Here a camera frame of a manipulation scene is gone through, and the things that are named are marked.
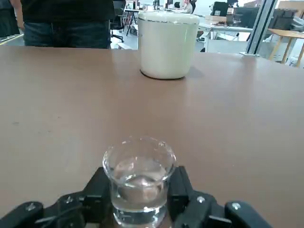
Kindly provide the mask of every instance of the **floor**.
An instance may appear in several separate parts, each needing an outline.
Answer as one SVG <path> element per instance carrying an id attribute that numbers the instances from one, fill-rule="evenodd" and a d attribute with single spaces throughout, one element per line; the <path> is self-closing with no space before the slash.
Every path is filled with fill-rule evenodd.
<path id="1" fill-rule="evenodd" d="M 124 44 L 129 46 L 131 49 L 137 50 L 138 49 L 138 37 L 136 35 L 133 35 L 131 33 L 126 36 L 127 28 L 125 28 L 124 32 L 114 30 L 114 34 L 117 34 L 119 36 L 123 36 Z M 118 43 L 121 43 L 121 40 L 117 38 L 111 38 L 111 48 L 118 48 Z M 3 45 L 9 45 L 9 46 L 24 46 L 23 37 L 19 37 L 17 39 L 11 40 Z M 195 51 L 199 52 L 204 48 L 204 44 L 201 42 L 195 43 Z"/>

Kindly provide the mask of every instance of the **clear glass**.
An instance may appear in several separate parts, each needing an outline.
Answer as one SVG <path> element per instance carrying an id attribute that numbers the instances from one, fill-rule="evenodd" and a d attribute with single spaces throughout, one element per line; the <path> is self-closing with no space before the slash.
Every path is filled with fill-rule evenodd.
<path id="1" fill-rule="evenodd" d="M 150 137 L 130 137 L 109 148 L 103 167 L 111 181 L 113 214 L 119 225 L 155 228 L 160 224 L 175 165 L 171 147 Z"/>

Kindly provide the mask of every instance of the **white cup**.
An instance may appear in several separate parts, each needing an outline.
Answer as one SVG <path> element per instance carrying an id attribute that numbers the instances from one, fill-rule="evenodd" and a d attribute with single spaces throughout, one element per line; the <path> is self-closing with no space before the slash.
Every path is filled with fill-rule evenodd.
<path id="1" fill-rule="evenodd" d="M 141 72 L 158 79 L 184 77 L 191 66 L 199 17 L 163 11 L 138 15 Z"/>

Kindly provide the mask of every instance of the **person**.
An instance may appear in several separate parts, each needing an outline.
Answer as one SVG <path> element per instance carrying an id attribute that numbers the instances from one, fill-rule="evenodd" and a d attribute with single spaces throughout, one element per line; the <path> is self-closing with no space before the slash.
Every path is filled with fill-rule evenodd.
<path id="1" fill-rule="evenodd" d="M 109 48 L 113 0 L 10 0 L 26 46 Z"/>
<path id="2" fill-rule="evenodd" d="M 186 11 L 186 13 L 191 14 L 193 12 L 193 8 L 191 5 L 191 1 L 190 0 L 184 0 L 184 10 Z"/>

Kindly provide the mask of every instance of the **wooden table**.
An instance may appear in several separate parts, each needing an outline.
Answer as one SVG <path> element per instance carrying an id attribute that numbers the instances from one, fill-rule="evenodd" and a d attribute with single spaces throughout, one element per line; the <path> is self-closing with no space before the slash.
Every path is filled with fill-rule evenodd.
<path id="1" fill-rule="evenodd" d="M 0 47 L 0 216 L 81 190 L 109 145 L 166 141 L 193 187 L 304 223 L 303 70 L 197 53 L 183 80 L 144 77 L 131 50 Z"/>
<path id="2" fill-rule="evenodd" d="M 296 32 L 296 31 L 286 31 L 286 30 L 272 29 L 272 28 L 270 28 L 268 30 L 271 31 L 272 33 L 280 36 L 279 41 L 277 42 L 277 44 L 275 45 L 273 51 L 270 54 L 269 60 L 272 60 L 274 58 L 274 55 L 276 54 L 277 50 L 280 47 L 282 39 L 284 37 L 288 37 L 289 38 L 289 41 L 288 41 L 285 53 L 283 55 L 283 60 L 281 62 L 282 64 L 285 64 L 286 63 L 286 59 L 287 59 L 287 53 L 288 53 L 288 50 L 290 48 L 291 42 L 293 41 L 294 38 L 295 39 L 304 39 L 304 33 Z M 303 53 L 304 53 L 304 44 L 302 45 L 302 49 L 301 49 L 298 61 L 297 61 L 296 65 L 295 65 L 296 67 L 300 66 Z"/>

